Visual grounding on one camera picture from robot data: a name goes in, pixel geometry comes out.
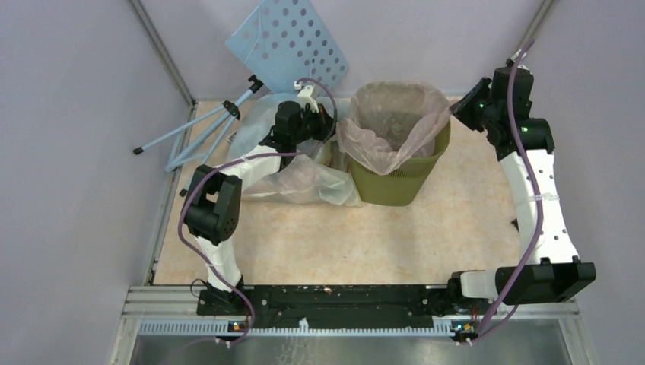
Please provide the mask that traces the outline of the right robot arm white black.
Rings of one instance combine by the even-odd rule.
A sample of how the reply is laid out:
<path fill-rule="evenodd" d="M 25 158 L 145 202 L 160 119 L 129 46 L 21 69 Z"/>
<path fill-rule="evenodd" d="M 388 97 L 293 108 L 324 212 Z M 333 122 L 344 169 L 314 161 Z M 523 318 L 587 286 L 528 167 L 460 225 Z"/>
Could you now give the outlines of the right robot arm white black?
<path fill-rule="evenodd" d="M 485 132 L 510 184 L 516 207 L 520 251 L 539 234 L 526 264 L 503 299 L 507 305 L 560 303 L 596 279 L 567 232 L 554 179 L 554 139 L 545 119 L 530 117 L 534 77 L 498 68 L 482 78 L 452 114 L 471 130 Z"/>

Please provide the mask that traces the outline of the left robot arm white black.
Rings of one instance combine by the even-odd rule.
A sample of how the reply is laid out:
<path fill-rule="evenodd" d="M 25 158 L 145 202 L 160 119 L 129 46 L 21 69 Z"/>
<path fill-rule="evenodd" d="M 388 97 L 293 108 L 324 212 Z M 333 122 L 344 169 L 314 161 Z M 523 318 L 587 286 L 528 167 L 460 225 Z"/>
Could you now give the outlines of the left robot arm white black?
<path fill-rule="evenodd" d="M 178 223 L 180 241 L 208 270 L 202 301 L 234 314 L 249 303 L 240 289 L 232 236 L 240 218 L 243 192 L 266 176 L 285 169 L 295 157 L 317 152 L 334 134 L 336 110 L 327 112 L 316 98 L 321 86 L 310 78 L 296 81 L 295 101 L 278 105 L 268 134 L 248 153 L 217 167 L 202 164 L 192 177 Z M 299 144 L 314 141 L 305 152 Z"/>

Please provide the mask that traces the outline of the pink plastic trash bag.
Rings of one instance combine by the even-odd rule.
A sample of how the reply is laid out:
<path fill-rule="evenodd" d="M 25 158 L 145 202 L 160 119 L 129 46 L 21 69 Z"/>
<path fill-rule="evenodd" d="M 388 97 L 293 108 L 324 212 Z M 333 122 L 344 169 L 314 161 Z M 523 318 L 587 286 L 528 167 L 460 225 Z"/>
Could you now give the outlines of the pink plastic trash bag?
<path fill-rule="evenodd" d="M 407 81 L 365 84 L 338 122 L 341 152 L 363 167 L 387 175 L 416 157 L 430 157 L 450 120 L 450 101 L 434 86 Z"/>

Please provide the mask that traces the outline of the large clear yellow-rimmed plastic bag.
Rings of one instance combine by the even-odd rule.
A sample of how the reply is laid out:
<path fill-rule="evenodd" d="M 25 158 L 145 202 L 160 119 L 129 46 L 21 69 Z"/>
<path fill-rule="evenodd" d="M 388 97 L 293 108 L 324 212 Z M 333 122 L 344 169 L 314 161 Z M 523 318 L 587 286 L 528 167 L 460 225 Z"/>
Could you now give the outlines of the large clear yellow-rimmed plastic bag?
<path fill-rule="evenodd" d="M 226 161 L 235 160 L 251 150 L 275 124 L 278 105 L 295 101 L 290 94 L 269 94 L 258 99 L 242 119 L 231 142 Z M 354 180 L 338 161 L 338 148 L 327 144 L 316 153 L 295 157 L 282 171 L 266 176 L 245 189 L 242 199 L 296 205 L 329 203 L 357 207 L 361 199 Z"/>

